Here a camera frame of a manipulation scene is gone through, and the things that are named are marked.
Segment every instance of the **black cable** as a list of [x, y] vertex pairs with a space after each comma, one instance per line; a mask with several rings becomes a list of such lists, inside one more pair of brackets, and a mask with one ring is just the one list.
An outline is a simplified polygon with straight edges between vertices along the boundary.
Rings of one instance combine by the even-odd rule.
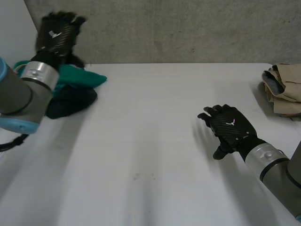
[[15, 138], [12, 142], [1, 144], [0, 152], [5, 152], [8, 151], [9, 149], [21, 145], [28, 136], [29, 136], [28, 134], [22, 134], [19, 137]]

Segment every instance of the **silver metal joint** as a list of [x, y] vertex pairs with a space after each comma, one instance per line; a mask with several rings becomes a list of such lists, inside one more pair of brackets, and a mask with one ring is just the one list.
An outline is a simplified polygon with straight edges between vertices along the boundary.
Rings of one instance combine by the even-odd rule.
[[272, 145], [265, 143], [253, 148], [246, 156], [246, 165], [250, 168], [258, 178], [261, 172], [270, 163], [277, 159], [287, 158], [287, 156], [280, 150], [274, 148]]
[[59, 78], [59, 73], [46, 63], [32, 61], [26, 65], [21, 78], [38, 80], [46, 84], [51, 90], [54, 90]]

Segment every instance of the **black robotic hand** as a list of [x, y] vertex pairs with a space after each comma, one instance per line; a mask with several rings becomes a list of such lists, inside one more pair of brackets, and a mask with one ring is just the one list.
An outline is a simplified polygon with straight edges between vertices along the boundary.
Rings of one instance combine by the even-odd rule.
[[238, 146], [246, 137], [258, 139], [254, 127], [237, 108], [228, 105], [223, 107], [216, 105], [212, 108], [205, 107], [204, 111], [211, 117], [206, 113], [201, 113], [198, 118], [205, 121], [206, 126], [211, 128], [221, 142], [213, 154], [214, 159], [220, 160], [228, 153], [240, 151]]
[[56, 70], [65, 63], [83, 65], [72, 48], [85, 21], [84, 17], [62, 11], [43, 17], [36, 40], [37, 55], [31, 61], [44, 62]]

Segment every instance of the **logo on robotic hand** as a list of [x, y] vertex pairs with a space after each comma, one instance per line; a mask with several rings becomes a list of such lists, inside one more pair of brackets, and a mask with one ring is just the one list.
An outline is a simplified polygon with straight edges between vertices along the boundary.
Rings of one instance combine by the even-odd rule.
[[49, 34], [54, 39], [55, 37], [59, 36], [61, 33], [55, 34], [53, 31], [49, 31]]
[[232, 125], [232, 126], [234, 126], [234, 125], [235, 125], [235, 119], [233, 119], [233, 122], [231, 122], [231, 123], [227, 123], [227, 122], [226, 122], [226, 124], [227, 124], [227, 125]]

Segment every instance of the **beige fabric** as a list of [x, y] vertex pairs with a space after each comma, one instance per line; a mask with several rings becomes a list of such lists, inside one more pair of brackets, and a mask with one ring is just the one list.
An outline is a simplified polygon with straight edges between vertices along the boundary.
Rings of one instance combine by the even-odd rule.
[[277, 67], [285, 86], [282, 95], [301, 102], [301, 65], [278, 64]]
[[301, 64], [277, 64], [276, 66], [278, 71], [270, 68], [266, 72], [275, 77], [284, 88], [284, 92], [275, 95], [263, 80], [268, 101], [274, 103], [274, 113], [285, 116], [298, 115], [301, 113]]
[[294, 116], [301, 113], [301, 103], [290, 102], [281, 98], [274, 99], [274, 113]]

